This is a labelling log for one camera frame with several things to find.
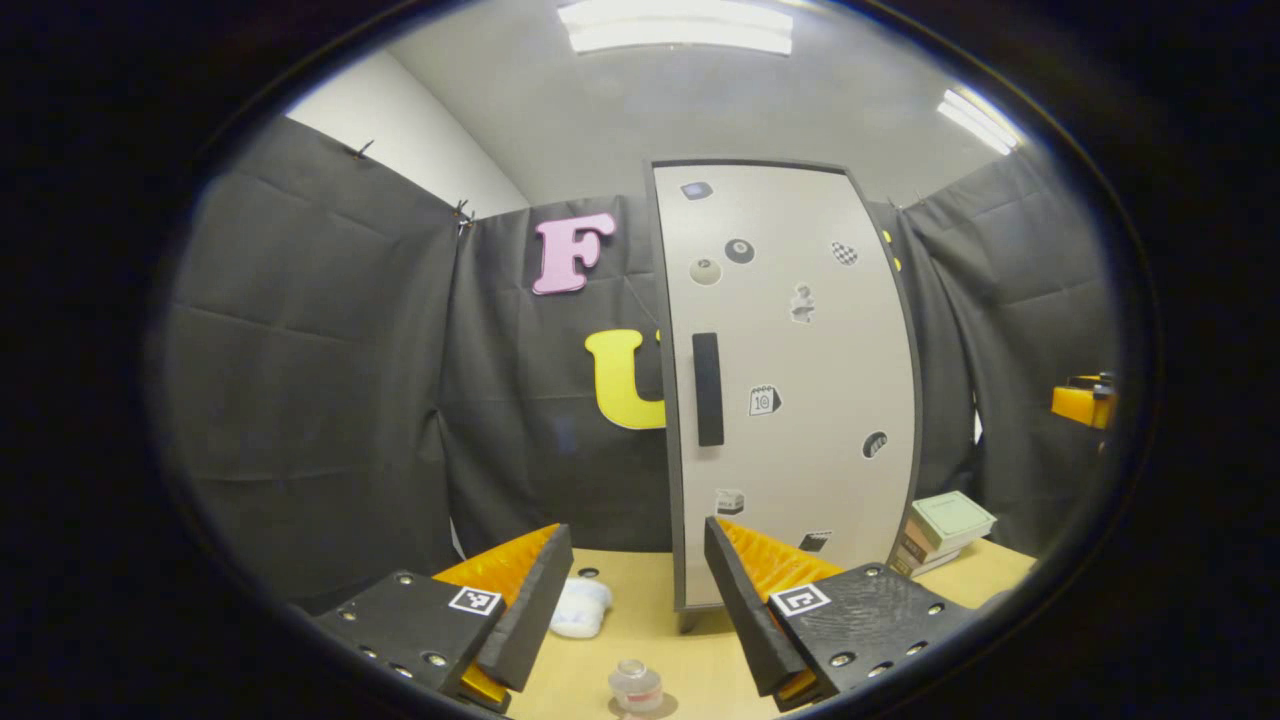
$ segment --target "wooden table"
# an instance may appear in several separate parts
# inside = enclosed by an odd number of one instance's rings
[[[919,583],[966,607],[978,607],[1012,588],[1034,559],[984,539],[960,557],[920,575]],[[669,552],[573,550],[581,568],[599,570],[613,591],[613,609],[600,634],[568,639],[547,633],[524,693],[512,693],[508,715],[517,720],[611,720],[625,714],[611,705],[608,675],[620,660],[635,657],[662,675],[671,696],[657,714],[673,719],[777,717],[773,700],[755,694],[733,625],[723,611],[707,612],[692,632],[680,634],[672,611],[675,591]]]

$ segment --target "book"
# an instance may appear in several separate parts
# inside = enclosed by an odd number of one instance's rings
[[[946,552],[940,552],[933,550],[933,546],[928,544],[920,529],[915,527],[915,523],[908,519],[906,527],[902,528],[902,537],[897,538],[899,546],[908,552],[916,562],[928,562],[936,557],[946,555]]]
[[[911,503],[910,519],[934,552],[964,547],[989,533],[996,524],[995,515],[960,491],[916,500]]]
[[[951,552],[947,552],[941,557],[934,557],[933,560],[920,565],[913,565],[910,557],[905,556],[902,548],[899,547],[893,552],[893,559],[890,560],[888,566],[896,570],[899,574],[906,575],[908,578],[918,578],[940,565],[946,565],[947,562],[951,562],[952,560],[960,556],[961,550],[964,548],[952,550]]]

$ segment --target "fluorescent light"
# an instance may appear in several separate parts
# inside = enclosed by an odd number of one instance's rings
[[[983,113],[973,102],[960,96],[957,92],[951,92],[950,90],[942,94],[942,101],[960,110],[965,115],[973,118],[978,124],[987,129],[991,135],[1000,138],[1001,142],[1009,147],[1018,145],[1018,138],[1014,133],[1005,129],[1000,123],[992,119],[991,115]]]
[[[577,53],[687,44],[791,54],[790,17],[728,0],[585,0],[558,12]]]
[[[1005,145],[996,135],[988,132],[987,128],[982,127],[982,124],[978,120],[964,114],[964,111],[957,110],[955,106],[943,102],[938,105],[938,111],[950,118],[951,120],[954,120],[957,126],[972,132],[974,136],[978,137],[978,140],[989,145],[991,149],[995,150],[996,152],[1000,152],[1001,155],[1009,155],[1009,151],[1012,150],[1011,146]]]

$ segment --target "black fabric backdrop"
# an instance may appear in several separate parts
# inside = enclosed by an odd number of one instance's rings
[[[534,295],[543,220],[612,213],[586,287]],[[444,354],[449,505],[470,555],[554,521],[576,547],[671,550],[664,430],[609,423],[595,404],[591,333],[628,328],[636,389],[662,397],[649,214],[641,197],[557,202],[463,233]]]
[[[922,363],[916,495],[961,489],[993,539],[1041,553],[1101,433],[1050,413],[1114,366],[1101,234],[1052,167],[1004,158],[896,209]],[[535,296],[535,227],[612,213],[586,287]],[[168,319],[174,446],[212,519],[273,589],[323,611],[396,568],[433,573],[549,523],[576,547],[667,551],[664,430],[609,423],[591,333],[628,328],[662,397],[643,197],[558,202],[457,231],[451,206],[280,118],[196,210]],[[973,397],[983,441],[973,445]]]
[[[1117,366],[1107,236],[1052,164],[1021,149],[910,208],[896,228],[924,364],[916,495],[960,489],[996,542],[1039,556],[1098,480],[1103,433],[1050,411],[1069,375]],[[970,393],[982,442],[972,438]]]
[[[177,457],[308,610],[457,560],[434,425],[456,222],[287,118],[207,186],[166,320]]]

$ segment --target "black door handle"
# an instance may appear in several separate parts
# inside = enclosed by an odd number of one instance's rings
[[[724,445],[724,402],[719,387],[716,333],[694,333],[694,388],[698,396],[698,446]]]

